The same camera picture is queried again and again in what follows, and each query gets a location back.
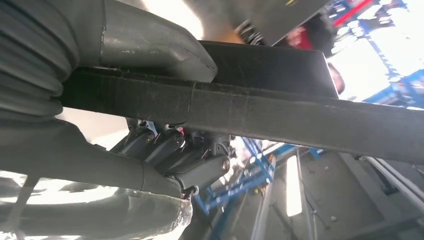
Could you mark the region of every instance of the blue steel frame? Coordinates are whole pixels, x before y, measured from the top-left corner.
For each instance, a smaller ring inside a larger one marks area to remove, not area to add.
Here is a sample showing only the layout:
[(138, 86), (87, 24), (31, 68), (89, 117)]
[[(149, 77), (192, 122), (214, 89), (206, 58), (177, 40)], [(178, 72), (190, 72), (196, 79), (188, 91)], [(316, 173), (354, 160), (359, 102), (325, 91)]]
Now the blue steel frame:
[(271, 183), (274, 180), (273, 173), (275, 171), (275, 167), (272, 166), (268, 157), (264, 155), (256, 141), (247, 137), (242, 137), (242, 139), (251, 156), (255, 158), (253, 164), (259, 167), (260, 171), (247, 175), (243, 173), (238, 181), (227, 186), (225, 190), (220, 192), (212, 192), (211, 189), (208, 188), (208, 198), (206, 200), (203, 200), (199, 195), (194, 196), (199, 207), (207, 215), (209, 214), (210, 209), (238, 197), (240, 194), (247, 192), (251, 188), (261, 185), (267, 181)]

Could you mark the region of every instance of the fluorescent light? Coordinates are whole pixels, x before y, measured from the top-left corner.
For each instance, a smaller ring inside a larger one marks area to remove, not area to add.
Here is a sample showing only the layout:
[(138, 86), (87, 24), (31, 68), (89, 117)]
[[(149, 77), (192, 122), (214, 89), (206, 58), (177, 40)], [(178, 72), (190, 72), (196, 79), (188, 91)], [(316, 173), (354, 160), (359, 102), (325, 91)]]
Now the fluorescent light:
[(292, 217), (302, 212), (301, 187), (299, 184), (298, 158), (294, 155), (287, 160), (286, 212)]
[(274, 152), (275, 150), (279, 149), (279, 148), (280, 148), (280, 147), (282, 147), (283, 145), (284, 145), (284, 143), (283, 143), (283, 142), (276, 143), (276, 144), (274, 144), (274, 145), (270, 146), (270, 147), (269, 147), (268, 149), (266, 149), (265, 151), (263, 151), (263, 155), (268, 155), (268, 154), (270, 154), (270, 153)]

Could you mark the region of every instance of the mounting bolt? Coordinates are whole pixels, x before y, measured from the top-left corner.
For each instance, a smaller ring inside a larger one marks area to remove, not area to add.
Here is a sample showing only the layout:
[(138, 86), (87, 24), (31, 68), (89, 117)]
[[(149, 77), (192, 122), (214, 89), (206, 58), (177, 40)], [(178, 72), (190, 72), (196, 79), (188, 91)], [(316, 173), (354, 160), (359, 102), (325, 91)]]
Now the mounting bolt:
[(147, 134), (146, 142), (150, 143), (151, 141), (153, 141), (153, 139), (155, 139), (155, 135), (153, 133)]
[(184, 142), (184, 136), (183, 135), (177, 135), (175, 138), (176, 144), (180, 145)]
[(224, 161), (222, 161), (221, 169), (224, 170), (225, 172), (227, 172), (230, 169), (230, 160), (229, 159), (225, 159)]

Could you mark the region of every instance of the nut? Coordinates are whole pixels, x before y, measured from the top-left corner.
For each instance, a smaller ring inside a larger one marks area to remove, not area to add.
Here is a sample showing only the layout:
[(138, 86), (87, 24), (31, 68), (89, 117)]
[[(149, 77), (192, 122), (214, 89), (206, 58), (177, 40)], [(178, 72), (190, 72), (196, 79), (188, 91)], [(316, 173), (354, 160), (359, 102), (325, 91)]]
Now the nut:
[(149, 133), (146, 135), (146, 142), (150, 143), (151, 141), (153, 141), (153, 139), (155, 139), (155, 135), (153, 133)]
[(176, 141), (176, 144), (178, 144), (178, 145), (183, 144), (183, 142), (184, 142), (184, 136), (183, 135), (176, 136), (175, 137), (175, 141)]
[(225, 172), (227, 172), (230, 169), (230, 160), (229, 159), (225, 159), (224, 161), (222, 161), (221, 169), (224, 170)]

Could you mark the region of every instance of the black metal bar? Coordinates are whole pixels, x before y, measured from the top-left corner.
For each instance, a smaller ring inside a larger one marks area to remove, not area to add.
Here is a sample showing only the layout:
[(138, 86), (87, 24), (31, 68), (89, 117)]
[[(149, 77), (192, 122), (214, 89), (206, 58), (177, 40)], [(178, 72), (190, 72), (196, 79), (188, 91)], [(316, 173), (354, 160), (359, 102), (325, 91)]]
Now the black metal bar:
[(422, 163), (424, 111), (101, 69), (65, 83), (65, 107)]

